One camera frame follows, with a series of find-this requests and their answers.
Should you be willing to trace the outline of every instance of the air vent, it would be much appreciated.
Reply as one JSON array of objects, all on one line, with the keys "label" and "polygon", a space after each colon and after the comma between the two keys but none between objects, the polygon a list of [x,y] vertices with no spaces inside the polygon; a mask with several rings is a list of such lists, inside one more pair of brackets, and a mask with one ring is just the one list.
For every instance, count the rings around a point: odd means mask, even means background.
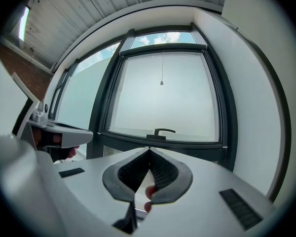
[{"label": "air vent", "polygon": [[77,175],[84,172],[84,170],[82,168],[74,168],[74,169],[70,169],[70,170],[66,170],[66,171],[61,171],[59,172],[61,178],[64,177],[68,177],[68,176],[73,176],[73,175]]},{"label": "air vent", "polygon": [[233,189],[220,192],[233,214],[237,217],[244,230],[254,227],[262,218]]}]

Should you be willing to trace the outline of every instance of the window frame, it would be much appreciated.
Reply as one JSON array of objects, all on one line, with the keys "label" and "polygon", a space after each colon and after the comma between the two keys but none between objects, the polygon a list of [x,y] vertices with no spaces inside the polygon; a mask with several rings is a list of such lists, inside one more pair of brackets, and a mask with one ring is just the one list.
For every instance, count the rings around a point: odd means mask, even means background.
[{"label": "window frame", "polygon": [[[191,43],[166,43],[130,49],[135,37],[164,32],[191,32],[196,43],[201,42],[201,40],[205,40],[207,45]],[[108,131],[106,121],[108,120],[109,111],[112,111],[113,102],[111,100],[114,99],[114,90],[115,92],[117,90],[116,84],[119,83],[124,60],[126,58],[138,55],[157,52],[160,53],[165,51],[189,53],[202,52],[204,54],[212,76],[217,98],[220,129],[218,142],[163,141],[118,134]],[[105,76],[103,76],[100,83],[90,119],[89,130],[93,132],[94,137],[93,140],[87,145],[87,159],[102,157],[104,146],[115,148],[121,151],[144,146],[153,146],[169,149],[205,160],[218,161],[220,165],[223,165],[232,171],[234,167],[234,160],[232,159],[235,158],[235,145],[237,144],[236,119],[237,117],[232,90],[221,61],[219,60],[219,57],[215,55],[215,51],[206,37],[193,23],[191,23],[189,26],[162,26],[141,29],[138,31],[131,29],[124,36],[118,49],[111,58],[111,61],[105,71]]]},{"label": "window frame", "polygon": [[58,112],[59,112],[59,105],[61,103],[62,100],[62,95],[64,94],[65,88],[66,88],[66,84],[67,81],[69,80],[69,78],[71,78],[76,70],[76,68],[79,66],[80,62],[84,61],[85,59],[89,58],[90,56],[96,54],[97,52],[100,52],[102,50],[104,50],[105,48],[114,45],[118,42],[121,42],[121,40],[123,39],[124,35],[115,37],[99,46],[97,46],[96,48],[92,49],[91,51],[87,52],[86,54],[84,54],[83,56],[81,56],[79,59],[76,59],[69,68],[65,69],[64,72],[62,73],[58,84],[56,86],[52,101],[51,101],[51,107],[48,113],[48,118],[52,119],[52,120],[57,120],[58,118]]}]

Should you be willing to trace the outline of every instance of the white ceiling panel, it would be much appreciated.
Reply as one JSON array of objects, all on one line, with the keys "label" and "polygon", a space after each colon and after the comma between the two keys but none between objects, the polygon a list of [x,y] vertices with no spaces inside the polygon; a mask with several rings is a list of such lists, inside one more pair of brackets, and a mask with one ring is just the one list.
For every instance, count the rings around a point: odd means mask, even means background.
[{"label": "white ceiling panel", "polygon": [[[51,66],[97,22],[121,9],[146,1],[151,0],[30,0],[25,51]],[[224,0],[200,1],[221,6],[224,3]],[[14,43],[18,42],[18,27],[8,35],[15,40]]]}]

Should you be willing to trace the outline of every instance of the black vent grille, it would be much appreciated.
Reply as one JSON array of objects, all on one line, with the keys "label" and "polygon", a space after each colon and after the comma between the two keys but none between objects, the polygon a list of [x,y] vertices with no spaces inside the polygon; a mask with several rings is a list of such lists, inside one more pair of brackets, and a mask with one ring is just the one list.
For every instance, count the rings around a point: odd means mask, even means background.
[{"label": "black vent grille", "polygon": [[84,172],[84,170],[82,168],[74,168],[74,169],[70,169],[70,170],[66,170],[66,171],[61,171],[59,172],[61,178],[64,177],[68,177],[68,176],[73,176],[73,175],[77,175]]},{"label": "black vent grille", "polygon": [[118,178],[136,192],[149,170],[150,153],[143,153],[118,170]]},{"label": "black vent grille", "polygon": [[151,152],[150,170],[156,191],[172,184],[179,175],[177,167],[154,152]]},{"label": "black vent grille", "polygon": [[254,227],[262,218],[233,189],[220,192],[233,214],[237,217],[244,230]]}]

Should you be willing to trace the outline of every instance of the brick wall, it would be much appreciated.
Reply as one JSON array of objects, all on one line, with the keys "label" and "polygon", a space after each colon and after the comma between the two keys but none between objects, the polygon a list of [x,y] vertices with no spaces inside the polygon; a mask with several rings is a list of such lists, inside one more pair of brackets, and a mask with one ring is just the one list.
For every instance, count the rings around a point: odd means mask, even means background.
[{"label": "brick wall", "polygon": [[15,72],[31,93],[37,99],[43,100],[52,78],[49,73],[37,68],[2,44],[0,44],[0,60],[10,75]]}]

